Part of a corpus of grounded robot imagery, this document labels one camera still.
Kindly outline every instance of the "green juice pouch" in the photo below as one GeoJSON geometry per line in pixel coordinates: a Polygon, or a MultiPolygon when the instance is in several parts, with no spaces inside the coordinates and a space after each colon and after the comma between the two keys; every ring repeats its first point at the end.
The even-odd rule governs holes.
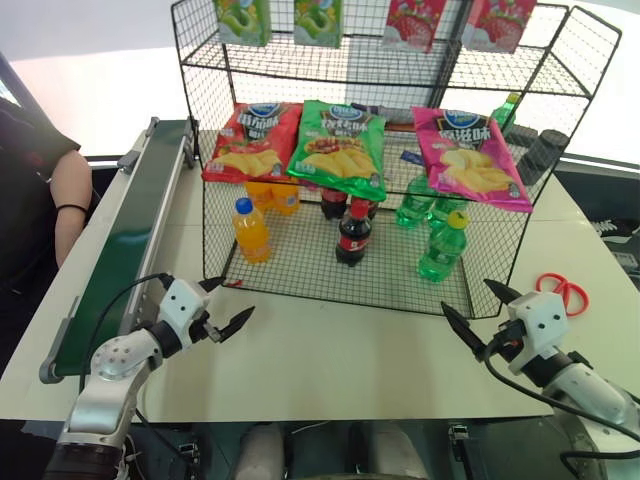
{"type": "Polygon", "coordinates": [[[223,43],[264,47],[271,40],[268,0],[213,0],[223,43]]]}
{"type": "Polygon", "coordinates": [[[296,44],[340,48],[342,0],[295,0],[293,23],[296,44]]]}
{"type": "Polygon", "coordinates": [[[306,100],[287,173],[373,202],[387,198],[384,118],[348,105],[306,100]]]}

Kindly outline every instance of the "wire mesh shelf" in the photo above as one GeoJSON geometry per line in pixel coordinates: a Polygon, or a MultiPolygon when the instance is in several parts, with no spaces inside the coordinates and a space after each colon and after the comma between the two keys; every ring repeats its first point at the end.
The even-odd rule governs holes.
{"type": "MultiPolygon", "coordinates": [[[[381,46],[388,1],[345,0],[345,36],[340,49],[293,42],[293,2],[270,2],[273,38],[266,47],[223,44],[211,0],[181,0],[172,6],[176,48],[189,113],[195,121],[201,161],[211,157],[217,131],[236,103],[326,102],[465,108],[466,94],[520,92],[516,123],[528,127],[528,141],[507,136],[518,164],[543,130],[571,138],[596,94],[620,31],[579,7],[538,4],[513,55],[468,51],[460,35],[470,2],[449,0],[431,53],[381,46]]],[[[301,189],[304,203],[290,217],[266,215],[273,256],[249,265],[236,249],[233,205],[245,196],[241,185],[203,184],[204,276],[224,274],[237,288],[329,301],[440,314],[445,301],[473,318],[495,316],[498,301],[482,280],[508,283],[528,215],[469,202],[468,247],[455,271],[440,284],[415,273],[428,245],[426,225],[403,230],[394,210],[408,183],[423,167],[401,160],[419,153],[415,134],[386,132],[384,176],[387,200],[373,222],[361,263],[338,264],[337,223],[326,221],[318,191],[301,189]]],[[[521,170],[535,204],[558,158],[536,158],[537,171],[521,170]]]]}

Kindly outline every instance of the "orange juice bottle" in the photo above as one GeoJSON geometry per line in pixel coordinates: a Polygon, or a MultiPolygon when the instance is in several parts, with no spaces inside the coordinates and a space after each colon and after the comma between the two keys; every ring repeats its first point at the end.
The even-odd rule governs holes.
{"type": "Polygon", "coordinates": [[[271,184],[264,182],[247,182],[244,184],[244,188],[247,190],[247,195],[249,195],[253,206],[262,213],[273,207],[271,184]]]}
{"type": "Polygon", "coordinates": [[[271,247],[269,229],[264,224],[262,213],[253,208],[251,200],[246,197],[236,201],[236,211],[233,228],[244,258],[249,263],[266,262],[271,255],[271,247]]]}
{"type": "Polygon", "coordinates": [[[283,215],[291,215],[300,207],[297,185],[273,184],[271,185],[273,204],[283,215]]]}

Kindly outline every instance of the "green soda bottle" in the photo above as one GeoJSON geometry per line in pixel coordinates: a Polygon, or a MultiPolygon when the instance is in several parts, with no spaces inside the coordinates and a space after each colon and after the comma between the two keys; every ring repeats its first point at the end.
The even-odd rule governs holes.
{"type": "Polygon", "coordinates": [[[501,106],[496,108],[493,112],[491,112],[491,117],[496,119],[498,125],[500,125],[500,129],[502,130],[502,134],[506,135],[511,130],[514,122],[516,121],[516,114],[514,113],[511,116],[511,119],[507,123],[507,119],[514,108],[516,108],[516,103],[520,100],[519,93],[510,93],[507,97],[507,101],[504,102],[501,106]]]}
{"type": "Polygon", "coordinates": [[[459,195],[438,198],[427,216],[429,227],[431,228],[431,235],[435,235],[438,230],[447,224],[447,219],[451,212],[454,210],[465,210],[468,203],[468,199],[459,195]]]}
{"type": "Polygon", "coordinates": [[[396,223],[404,228],[417,227],[435,203],[436,195],[438,192],[429,187],[426,174],[411,180],[402,205],[396,210],[396,223]]]}
{"type": "Polygon", "coordinates": [[[465,227],[469,224],[466,212],[455,210],[449,214],[447,225],[429,241],[429,248],[420,257],[418,275],[432,282],[449,276],[467,246],[465,227]]]}

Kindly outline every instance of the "white table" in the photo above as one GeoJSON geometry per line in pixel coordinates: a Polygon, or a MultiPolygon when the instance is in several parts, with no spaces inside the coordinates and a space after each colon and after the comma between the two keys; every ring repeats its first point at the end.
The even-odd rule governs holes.
{"type": "MultiPolygon", "coordinates": [[[[118,173],[34,316],[0,381],[0,418],[67,417],[77,378],[43,385],[38,368],[60,320],[89,279],[127,180],[118,173]]],[[[198,171],[183,171],[154,271],[201,277],[199,182],[198,171]]],[[[526,292],[547,271],[566,275],[591,297],[590,309],[570,320],[564,350],[580,351],[605,378],[640,393],[638,293],[555,177],[538,202],[511,285],[526,292]]],[[[493,379],[443,317],[233,289],[219,289],[210,312],[221,325],[250,305],[256,305],[255,313],[233,340],[201,342],[152,374],[139,396],[150,420],[472,418],[550,412],[493,379]]],[[[473,328],[488,340],[504,319],[503,311],[500,318],[477,321],[473,328]]]]}

